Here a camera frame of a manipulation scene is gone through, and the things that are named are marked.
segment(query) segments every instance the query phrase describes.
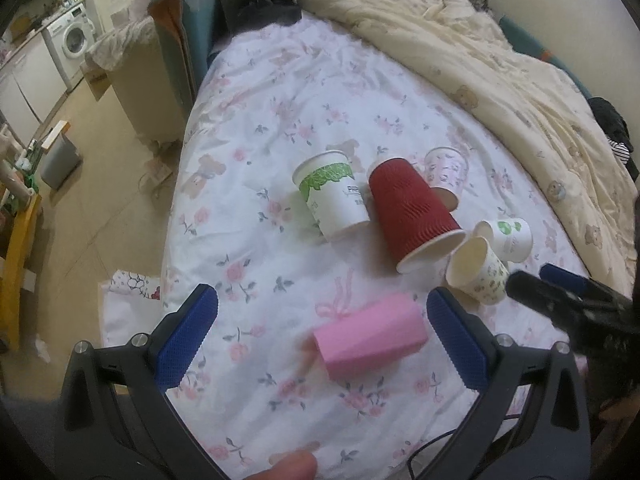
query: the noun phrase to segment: pink block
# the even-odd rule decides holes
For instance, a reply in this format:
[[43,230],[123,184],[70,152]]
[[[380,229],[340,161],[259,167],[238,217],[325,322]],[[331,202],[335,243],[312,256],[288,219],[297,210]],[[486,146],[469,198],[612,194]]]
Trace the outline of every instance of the pink block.
[[333,381],[349,379],[416,353],[427,342],[420,308],[407,294],[375,305],[314,331]]

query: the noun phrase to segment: black and white striped fabric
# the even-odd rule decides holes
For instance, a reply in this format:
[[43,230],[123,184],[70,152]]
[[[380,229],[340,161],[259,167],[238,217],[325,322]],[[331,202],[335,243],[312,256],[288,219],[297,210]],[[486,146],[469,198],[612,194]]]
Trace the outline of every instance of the black and white striped fabric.
[[615,142],[614,140],[609,139],[609,137],[607,137],[607,140],[609,141],[611,151],[616,159],[622,162],[622,164],[628,163],[631,158],[628,147],[622,144],[622,142]]

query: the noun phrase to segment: cabinet door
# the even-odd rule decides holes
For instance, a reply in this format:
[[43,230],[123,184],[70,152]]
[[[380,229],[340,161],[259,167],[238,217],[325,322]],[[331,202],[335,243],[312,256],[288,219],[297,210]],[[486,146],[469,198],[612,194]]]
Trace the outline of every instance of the cabinet door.
[[40,122],[29,108],[11,71],[0,72],[0,112],[20,142],[27,146]]
[[15,80],[40,122],[44,122],[66,91],[42,34],[29,40],[12,60]]

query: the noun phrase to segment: bed sheet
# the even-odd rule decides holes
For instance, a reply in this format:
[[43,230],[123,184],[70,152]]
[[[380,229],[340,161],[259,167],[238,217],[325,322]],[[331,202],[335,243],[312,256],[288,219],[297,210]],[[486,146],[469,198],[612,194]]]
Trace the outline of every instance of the bed sheet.
[[[331,382],[312,346],[314,327],[394,292],[424,308],[447,260],[395,272],[375,221],[366,168],[382,153],[424,171],[426,153],[452,146],[469,161],[460,207],[481,219],[519,216],[534,234],[527,261],[586,275],[545,198],[477,120],[424,79],[310,15],[236,37],[213,63],[188,122],[161,280],[178,309],[199,283],[216,287],[215,324],[179,388],[178,414],[232,480],[289,450],[312,450],[324,479],[380,480],[455,428],[476,398],[437,336],[421,352],[361,377]],[[328,243],[291,181],[327,149],[348,154],[373,222]],[[548,320],[505,300],[469,306],[494,333],[549,348]],[[522,408],[524,393],[511,413]]]

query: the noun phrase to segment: blue gripper pad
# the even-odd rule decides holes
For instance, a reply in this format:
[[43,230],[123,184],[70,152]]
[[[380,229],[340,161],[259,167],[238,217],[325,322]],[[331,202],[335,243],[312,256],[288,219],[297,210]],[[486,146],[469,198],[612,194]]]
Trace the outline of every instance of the blue gripper pad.
[[441,286],[429,293],[427,316],[465,386],[484,392],[497,359],[489,329]]
[[151,334],[154,381],[161,391],[177,387],[218,315],[218,295],[198,285],[177,312],[167,314]]
[[540,279],[544,282],[560,286],[565,290],[570,290],[576,296],[583,295],[589,283],[586,278],[562,269],[561,267],[556,267],[553,264],[546,264],[540,268]]

